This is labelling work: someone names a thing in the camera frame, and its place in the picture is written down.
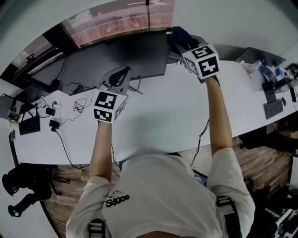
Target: black cable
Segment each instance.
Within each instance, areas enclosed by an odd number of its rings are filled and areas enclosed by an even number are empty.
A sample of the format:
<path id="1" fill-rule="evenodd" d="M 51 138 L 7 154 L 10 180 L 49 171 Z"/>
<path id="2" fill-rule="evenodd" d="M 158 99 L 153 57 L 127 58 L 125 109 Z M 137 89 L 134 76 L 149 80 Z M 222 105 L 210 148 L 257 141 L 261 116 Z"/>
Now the black cable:
<path id="1" fill-rule="evenodd" d="M 56 132 L 56 133 L 58 134 L 58 136 L 60 137 L 60 140 L 61 140 L 62 145 L 63 145 L 63 149 L 64 149 L 64 151 L 65 151 L 65 154 L 66 154 L 66 156 L 67 156 L 68 161 L 70 162 L 70 159 L 69 159 L 69 157 L 68 157 L 68 155 L 67 155 L 67 153 L 66 153 L 66 149 L 65 149 L 65 146 L 64 146 L 64 143 L 63 143 L 63 140 L 62 140 L 61 136 L 59 135 L 59 133 L 58 133 L 56 130 L 54 130 L 54 132 Z M 82 167 L 76 167 L 76 166 L 74 166 L 71 162 L 70 162 L 70 164 L 71 164 L 74 168 L 76 168 L 76 169 L 82 169 L 82 168 L 84 168 L 84 167 L 88 167 L 88 166 L 89 166 L 89 165 L 84 165 L 84 166 L 82 166 Z"/>
<path id="2" fill-rule="evenodd" d="M 298 97 L 298 94 L 297 94 L 297 91 L 296 91 L 296 87 L 295 86 L 294 86 L 294 90 L 295 90 L 295 93 L 296 93 L 296 97 Z"/>
<path id="3" fill-rule="evenodd" d="M 43 99 L 43 97 L 40 96 L 40 98 L 45 102 L 45 104 L 47 105 L 47 107 L 50 108 L 49 105 L 47 104 L 47 102 Z"/>
<path id="4" fill-rule="evenodd" d="M 174 58 L 170 58 L 170 57 L 168 57 L 168 59 L 172 59 L 172 60 L 176 60 L 176 61 L 179 61 L 180 62 L 180 64 L 182 65 L 182 64 L 185 64 L 185 62 L 184 62 L 184 60 L 182 60 L 182 59 L 174 59 Z"/>
<path id="5" fill-rule="evenodd" d="M 116 172 L 116 170 L 112 169 L 115 175 L 117 175 L 120 178 L 120 175 Z"/>
<path id="6" fill-rule="evenodd" d="M 75 109 L 76 108 L 76 104 L 73 106 L 73 110 L 74 111 L 78 111 L 80 114 L 79 115 L 77 115 L 74 119 L 67 119 L 67 120 L 65 120 L 60 126 L 63 126 L 64 125 L 64 123 L 65 122 L 67 122 L 67 121 L 74 121 L 77 117 L 79 117 L 79 116 L 81 116 L 81 114 L 83 113 L 83 111 L 88 107 L 88 106 L 90 106 L 91 105 L 91 103 L 92 103 L 92 98 L 93 98 L 93 94 L 94 94 L 94 90 L 93 90 L 93 93 L 92 93 L 92 96 L 91 96 L 91 102 L 85 107 L 85 105 L 84 105 L 84 107 L 82 108 L 82 109 Z"/>
<path id="7" fill-rule="evenodd" d="M 59 80 L 59 82 L 61 82 L 64 86 L 70 86 L 71 84 L 77 84 L 77 88 L 73 90 L 73 93 L 79 93 L 81 91 L 84 91 L 86 89 L 91 89 L 91 87 L 86 87 L 84 85 L 82 85 L 81 83 L 75 83 L 75 82 L 71 82 L 69 84 L 66 84 L 64 82 L 62 82 L 61 80 Z"/>
<path id="8" fill-rule="evenodd" d="M 113 148 L 113 144 L 111 143 L 111 147 L 112 147 L 112 159 L 113 159 L 113 163 L 115 164 L 115 165 L 117 165 L 117 167 L 119 168 L 119 170 L 121 171 L 121 169 L 120 169 L 120 166 L 118 165 L 118 163 L 115 161 L 115 159 L 114 159 L 114 148 Z"/>
<path id="9" fill-rule="evenodd" d="M 66 62 L 66 59 L 67 59 L 67 56 L 65 56 L 64 62 L 63 62 L 62 67 L 61 67 L 61 70 L 60 70 L 59 74 L 57 75 L 56 79 L 58 79 L 58 77 L 59 77 L 60 74 L 62 73 L 63 68 L 64 68 L 64 65 L 65 65 L 65 62 Z"/>
<path id="10" fill-rule="evenodd" d="M 199 153 L 199 150 L 200 150 L 200 144 L 201 144 L 201 137 L 204 135 L 204 133 L 206 132 L 206 130 L 208 129 L 208 127 L 209 127 L 209 119 L 208 119 L 208 121 L 207 121 L 207 123 L 206 123 L 205 129 L 204 129 L 203 132 L 199 135 L 199 144 L 198 144 L 198 146 L 197 146 L 195 156 L 194 156 L 194 158 L 193 158 L 193 160 L 192 160 L 190 166 L 193 165 L 193 163 L 194 163 L 194 161 L 195 161 L 195 159 L 196 159 L 196 156 L 197 156 L 197 154 Z"/>
<path id="11" fill-rule="evenodd" d="M 78 101 L 80 100 L 85 100 L 85 103 L 83 106 L 78 103 Z M 82 113 L 86 103 L 87 103 L 87 99 L 78 99 L 77 101 L 74 102 L 73 111 L 78 111 L 79 113 Z"/>

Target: chair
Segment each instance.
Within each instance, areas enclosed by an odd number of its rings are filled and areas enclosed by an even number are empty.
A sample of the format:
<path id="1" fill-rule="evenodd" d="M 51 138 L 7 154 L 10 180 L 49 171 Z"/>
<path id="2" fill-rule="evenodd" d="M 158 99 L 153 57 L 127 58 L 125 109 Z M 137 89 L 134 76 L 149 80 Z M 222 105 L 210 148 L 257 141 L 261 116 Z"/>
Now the chair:
<path id="1" fill-rule="evenodd" d="M 9 195 L 13 196 L 20 188 L 31 189 L 34 193 L 27 194 L 16 206 L 8 206 L 8 212 L 12 217 L 20 217 L 22 213 L 37 201 L 51 198 L 52 191 L 57 196 L 53 180 L 69 184 L 68 179 L 60 179 L 52 176 L 52 167 L 21 163 L 2 177 L 2 183 Z"/>

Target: glass window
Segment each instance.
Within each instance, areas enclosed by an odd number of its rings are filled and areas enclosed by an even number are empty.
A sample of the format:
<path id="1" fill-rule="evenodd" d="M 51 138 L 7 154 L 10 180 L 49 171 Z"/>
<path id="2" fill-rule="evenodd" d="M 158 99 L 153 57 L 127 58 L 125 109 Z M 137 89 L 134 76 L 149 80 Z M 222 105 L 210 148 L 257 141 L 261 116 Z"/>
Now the glass window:
<path id="1" fill-rule="evenodd" d="M 163 30 L 172 27 L 175 0 L 150 1 L 150 27 Z"/>
<path id="2" fill-rule="evenodd" d="M 155 30 L 172 26 L 175 0 L 151 0 L 150 23 Z M 148 31 L 143 0 L 119 0 L 93 7 L 62 22 L 75 43 L 84 47 L 115 35 Z"/>
<path id="3" fill-rule="evenodd" d="M 19 55 L 12 61 L 12 64 L 18 68 L 22 68 L 26 65 L 28 56 L 33 54 L 33 56 L 36 57 L 51 47 L 52 45 L 50 42 L 43 36 L 40 36 L 19 53 Z"/>

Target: monitor stand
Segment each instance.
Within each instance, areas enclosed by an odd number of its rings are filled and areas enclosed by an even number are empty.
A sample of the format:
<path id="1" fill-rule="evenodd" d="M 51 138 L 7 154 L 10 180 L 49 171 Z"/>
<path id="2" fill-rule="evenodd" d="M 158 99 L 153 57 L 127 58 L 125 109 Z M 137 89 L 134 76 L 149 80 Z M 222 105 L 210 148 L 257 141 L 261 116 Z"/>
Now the monitor stand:
<path id="1" fill-rule="evenodd" d="M 276 101 L 276 96 L 275 93 L 273 91 L 273 87 L 270 85 L 268 85 L 267 83 L 263 83 L 262 84 L 266 99 L 267 99 L 267 103 L 271 103 Z"/>

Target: keyboard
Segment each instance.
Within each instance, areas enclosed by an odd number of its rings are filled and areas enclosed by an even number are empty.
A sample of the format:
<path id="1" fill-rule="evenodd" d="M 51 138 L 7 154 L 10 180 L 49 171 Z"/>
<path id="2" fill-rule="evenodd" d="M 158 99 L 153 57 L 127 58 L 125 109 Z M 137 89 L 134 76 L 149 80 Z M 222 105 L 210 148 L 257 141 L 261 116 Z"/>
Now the keyboard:
<path id="1" fill-rule="evenodd" d="M 264 104 L 266 119 L 274 117 L 284 111 L 283 102 L 278 99 L 271 103 Z"/>
<path id="2" fill-rule="evenodd" d="M 34 132 L 40 132 L 41 130 L 40 117 L 35 116 L 21 121 L 19 123 L 19 130 L 20 130 L 21 136 L 34 133 Z"/>

